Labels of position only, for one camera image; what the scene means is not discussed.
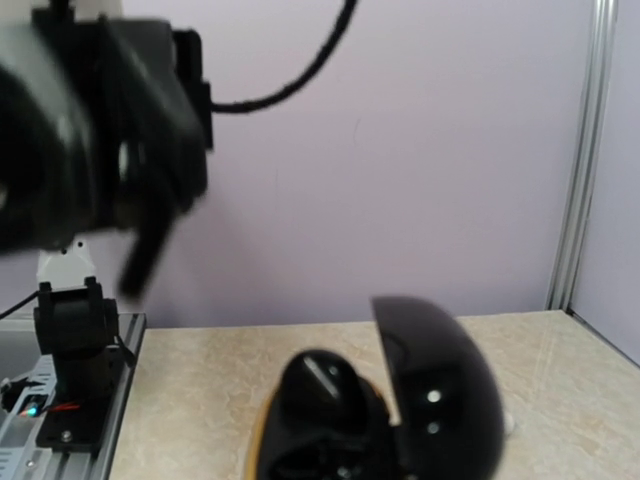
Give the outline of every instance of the white wall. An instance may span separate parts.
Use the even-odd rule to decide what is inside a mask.
[[[304,93],[269,112],[214,118],[211,191],[174,236],[146,304],[152,323],[362,320],[367,298],[384,292],[456,314],[544,307],[592,2],[360,3]],[[124,2],[127,15],[202,34],[220,101],[297,75],[340,6]],[[110,283],[125,242],[98,242]],[[0,305],[30,290],[4,271],[13,293]]]

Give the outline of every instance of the black electrical cable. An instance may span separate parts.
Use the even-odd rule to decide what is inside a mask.
[[[3,318],[7,318],[9,315],[11,315],[14,312],[17,312],[22,307],[24,307],[27,303],[34,301],[36,298],[38,298],[38,292],[33,292],[24,300],[21,300],[20,302],[16,303],[13,307],[11,307],[6,312],[0,313],[0,320],[2,320]]]
[[[276,105],[299,92],[307,83],[309,83],[310,80],[313,79],[313,77],[318,74],[325,63],[327,63],[327,60],[329,60],[329,57],[331,57],[331,54],[340,43],[340,40],[342,40],[344,33],[347,31],[347,28],[351,23],[351,18],[353,17],[353,12],[357,3],[358,0],[345,0],[344,7],[338,16],[333,27],[333,31],[329,35],[326,43],[322,48],[320,48],[313,62],[311,62],[307,69],[302,72],[302,75],[300,75],[296,80],[286,84],[279,91],[263,98],[245,100],[236,103],[216,103],[212,101],[211,111],[213,113],[232,114],[251,113],[272,107],[273,105]]]

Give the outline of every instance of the black object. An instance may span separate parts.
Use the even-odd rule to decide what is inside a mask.
[[[107,349],[109,378],[115,387],[123,372],[124,361],[117,348]],[[102,446],[107,419],[113,405],[112,396],[78,400],[77,410],[47,412],[36,437],[40,448],[54,452],[97,453]]]
[[[386,405],[340,356],[293,359],[267,408],[247,480],[399,478]]]
[[[344,358],[311,350],[297,355],[282,375],[282,408],[299,421],[361,433],[367,402],[358,374]]]
[[[502,454],[503,410],[474,342],[433,303],[379,297],[372,304],[402,417],[403,469],[429,480],[491,478]]]
[[[266,405],[246,480],[486,480],[504,440],[497,387],[462,327],[435,305],[372,301],[401,414],[337,354],[297,355]]]
[[[85,288],[53,291],[42,283],[34,309],[36,337],[56,372],[52,404],[72,403],[73,411],[51,411],[38,435],[40,447],[97,451],[126,354],[119,345],[118,309],[105,299],[95,278]],[[72,432],[73,441],[63,439]]]
[[[64,0],[0,27],[0,253],[134,229],[122,292],[141,295],[213,147],[200,39],[156,20],[76,22]]]

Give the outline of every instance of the marble table surface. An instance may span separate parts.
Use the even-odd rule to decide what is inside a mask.
[[[498,480],[640,478],[640,369],[561,312],[461,322],[517,424]],[[344,354],[390,398],[370,322],[149,330],[111,478],[241,479],[260,405],[312,347]]]

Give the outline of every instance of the lavender wall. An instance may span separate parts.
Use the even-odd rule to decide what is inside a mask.
[[[544,307],[592,2],[360,3],[303,94],[214,118],[210,193],[158,271],[145,305],[153,325],[364,320],[367,298],[388,292],[456,314]],[[127,15],[202,33],[221,101],[295,76],[339,7],[124,1]],[[125,243],[94,242],[104,283]],[[14,264],[34,270],[29,258]],[[32,288],[5,265],[0,305]]]

